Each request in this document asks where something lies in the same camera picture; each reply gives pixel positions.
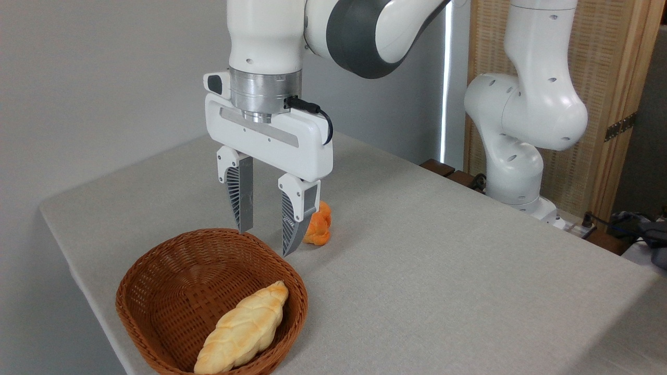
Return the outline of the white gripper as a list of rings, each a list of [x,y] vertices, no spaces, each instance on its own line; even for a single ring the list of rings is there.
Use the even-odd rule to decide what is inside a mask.
[[[253,158],[286,172],[278,180],[286,257],[302,243],[319,210],[319,180],[332,171],[332,132],[326,117],[291,102],[302,93],[300,71],[226,70],[205,74],[203,85],[208,92],[208,133],[224,145],[217,152],[218,177],[226,185],[238,232],[253,227]]]

